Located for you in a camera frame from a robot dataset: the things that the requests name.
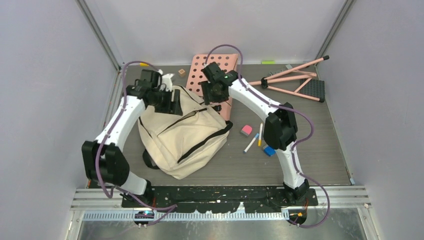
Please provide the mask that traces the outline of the beige canvas backpack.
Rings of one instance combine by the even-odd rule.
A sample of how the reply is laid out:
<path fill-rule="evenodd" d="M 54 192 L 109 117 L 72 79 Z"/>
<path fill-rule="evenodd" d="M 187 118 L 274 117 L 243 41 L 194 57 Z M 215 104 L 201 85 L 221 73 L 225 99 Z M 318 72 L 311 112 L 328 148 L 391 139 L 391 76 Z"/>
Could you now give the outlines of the beige canvas backpack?
<path fill-rule="evenodd" d="M 181 85 L 182 115 L 156 113 L 152 106 L 138 118 L 145 147 L 144 164 L 181 180 L 203 168 L 227 142 L 233 123 Z"/>

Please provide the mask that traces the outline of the pink eraser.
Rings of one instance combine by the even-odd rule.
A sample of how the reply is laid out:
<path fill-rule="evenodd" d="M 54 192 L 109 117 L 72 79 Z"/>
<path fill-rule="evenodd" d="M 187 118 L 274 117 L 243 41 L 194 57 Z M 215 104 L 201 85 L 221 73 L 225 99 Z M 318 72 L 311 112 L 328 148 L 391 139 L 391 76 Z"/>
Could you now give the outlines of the pink eraser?
<path fill-rule="evenodd" d="M 253 131 L 252 126 L 250 126 L 250 125 L 246 124 L 246 125 L 244 125 L 244 126 L 241 128 L 240 133 L 241 133 L 242 135 L 244 135 L 244 136 L 248 137 L 248 136 L 252 133 L 252 131 Z"/>

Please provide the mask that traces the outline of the blue eraser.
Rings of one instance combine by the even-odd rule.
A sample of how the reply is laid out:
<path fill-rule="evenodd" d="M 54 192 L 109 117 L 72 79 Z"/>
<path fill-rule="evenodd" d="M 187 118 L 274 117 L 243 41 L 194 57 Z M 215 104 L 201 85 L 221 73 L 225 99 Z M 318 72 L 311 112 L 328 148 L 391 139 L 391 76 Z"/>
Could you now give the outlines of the blue eraser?
<path fill-rule="evenodd" d="M 274 156 L 275 154 L 276 154 L 276 151 L 272 148 L 272 147 L 270 147 L 270 146 L 268 146 L 268 145 L 265 145 L 263 148 L 262 148 L 262 150 L 263 150 L 263 152 L 268 156 L 268 157 L 272 157 L 272 156 Z"/>

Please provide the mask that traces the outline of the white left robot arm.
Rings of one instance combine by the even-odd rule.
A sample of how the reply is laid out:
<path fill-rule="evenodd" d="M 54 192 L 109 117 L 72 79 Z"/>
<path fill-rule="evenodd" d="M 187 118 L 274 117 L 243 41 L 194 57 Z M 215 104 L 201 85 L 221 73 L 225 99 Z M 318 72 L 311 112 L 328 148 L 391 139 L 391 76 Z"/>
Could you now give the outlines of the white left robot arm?
<path fill-rule="evenodd" d="M 151 106 L 154 112 L 181 115 L 180 91 L 173 89 L 174 74 L 162 70 L 142 70 L 140 78 L 128 85 L 118 109 L 105 129 L 81 147 L 85 174 L 101 188 L 113 186 L 134 194 L 141 207 L 153 202 L 151 183 L 130 170 L 123 150 L 127 137 L 139 117 Z"/>

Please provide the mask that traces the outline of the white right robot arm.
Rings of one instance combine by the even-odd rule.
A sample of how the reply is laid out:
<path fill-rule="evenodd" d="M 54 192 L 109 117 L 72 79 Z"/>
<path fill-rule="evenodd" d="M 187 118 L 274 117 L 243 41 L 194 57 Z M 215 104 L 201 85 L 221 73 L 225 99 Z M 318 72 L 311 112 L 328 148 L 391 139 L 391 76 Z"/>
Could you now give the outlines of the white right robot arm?
<path fill-rule="evenodd" d="M 285 198 L 291 205 L 299 205 L 306 197 L 309 181 L 305 178 L 297 153 L 297 121 L 288 102 L 280 104 L 251 86 L 236 71 L 224 71 L 216 62 L 201 70 L 204 102 L 221 103 L 229 98 L 252 110 L 264 123 L 260 130 L 265 143 L 275 150 L 283 172 Z"/>

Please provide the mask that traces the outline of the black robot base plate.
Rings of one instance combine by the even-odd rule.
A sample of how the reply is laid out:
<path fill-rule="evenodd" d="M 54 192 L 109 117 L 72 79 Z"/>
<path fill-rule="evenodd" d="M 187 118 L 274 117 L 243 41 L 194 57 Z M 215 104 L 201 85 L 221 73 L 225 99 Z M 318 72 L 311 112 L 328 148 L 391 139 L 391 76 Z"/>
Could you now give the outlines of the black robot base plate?
<path fill-rule="evenodd" d="M 176 206 L 175 213 L 213 214 L 234 213 L 243 207 L 249 214 L 277 213 L 287 207 L 318 205 L 316 191 L 310 188 L 305 195 L 295 197 L 283 186 L 154 186 L 147 195 L 139 196 L 144 203 L 165 212 Z"/>

